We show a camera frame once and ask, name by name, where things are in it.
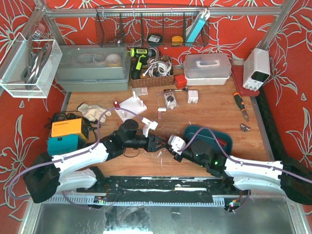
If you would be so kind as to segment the red spring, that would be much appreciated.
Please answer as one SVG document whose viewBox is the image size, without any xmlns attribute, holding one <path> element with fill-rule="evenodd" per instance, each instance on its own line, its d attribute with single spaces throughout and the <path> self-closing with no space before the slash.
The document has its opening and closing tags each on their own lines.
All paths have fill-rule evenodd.
<svg viewBox="0 0 312 234">
<path fill-rule="evenodd" d="M 226 147 L 227 146 L 227 142 L 223 139 L 217 138 L 217 142 L 221 145 L 221 147 Z"/>
<path fill-rule="evenodd" d="M 115 108 L 120 108 L 120 104 L 118 101 L 114 101 L 113 105 Z"/>
</svg>

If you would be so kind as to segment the white peg board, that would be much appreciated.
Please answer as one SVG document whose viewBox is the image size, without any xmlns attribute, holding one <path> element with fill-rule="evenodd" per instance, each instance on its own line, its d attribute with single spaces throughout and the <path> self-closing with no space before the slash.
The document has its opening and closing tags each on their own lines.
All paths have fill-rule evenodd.
<svg viewBox="0 0 312 234">
<path fill-rule="evenodd" d="M 116 113 L 121 118 L 122 121 L 125 121 L 127 119 L 132 119 L 135 117 L 135 114 L 139 115 L 142 112 L 147 110 L 147 106 L 144 104 L 144 102 L 136 95 L 128 98 L 127 100 L 121 102 L 120 108 L 129 110 L 132 113 L 129 113 L 124 110 L 116 110 Z"/>
</svg>

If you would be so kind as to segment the beige work glove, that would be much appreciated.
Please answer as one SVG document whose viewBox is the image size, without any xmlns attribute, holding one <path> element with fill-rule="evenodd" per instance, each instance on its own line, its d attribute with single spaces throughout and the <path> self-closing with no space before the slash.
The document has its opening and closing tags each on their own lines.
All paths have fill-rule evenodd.
<svg viewBox="0 0 312 234">
<path fill-rule="evenodd" d="M 82 103 L 78 106 L 77 110 L 81 112 L 82 116 L 87 118 L 89 121 L 100 121 L 100 123 L 104 123 L 107 117 L 110 117 L 112 113 L 107 111 L 107 109 L 103 108 L 98 104 L 88 105 L 86 103 Z"/>
</svg>

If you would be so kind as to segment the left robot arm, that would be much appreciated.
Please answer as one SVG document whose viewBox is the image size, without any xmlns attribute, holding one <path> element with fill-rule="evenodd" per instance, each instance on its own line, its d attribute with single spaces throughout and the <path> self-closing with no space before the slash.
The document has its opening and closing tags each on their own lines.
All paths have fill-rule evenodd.
<svg viewBox="0 0 312 234">
<path fill-rule="evenodd" d="M 157 152 L 167 141 L 149 133 L 155 129 L 145 125 L 139 128 L 133 119 L 126 120 L 116 131 L 85 148 L 61 155 L 41 153 L 26 170 L 23 180 L 34 203 L 42 203 L 56 193 L 67 190 L 101 186 L 101 172 L 90 165 L 112 160 L 127 148 Z"/>
</svg>

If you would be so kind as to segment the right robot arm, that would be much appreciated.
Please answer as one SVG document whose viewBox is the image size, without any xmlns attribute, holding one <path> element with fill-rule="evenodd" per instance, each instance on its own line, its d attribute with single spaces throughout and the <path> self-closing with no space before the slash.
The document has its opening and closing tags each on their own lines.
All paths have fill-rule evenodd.
<svg viewBox="0 0 312 234">
<path fill-rule="evenodd" d="M 189 146 L 178 136 L 168 141 L 174 159 L 187 159 L 215 177 L 228 177 L 238 190 L 262 190 L 285 194 L 290 200 L 311 205 L 312 172 L 297 160 L 255 161 L 225 156 L 199 139 Z"/>
</svg>

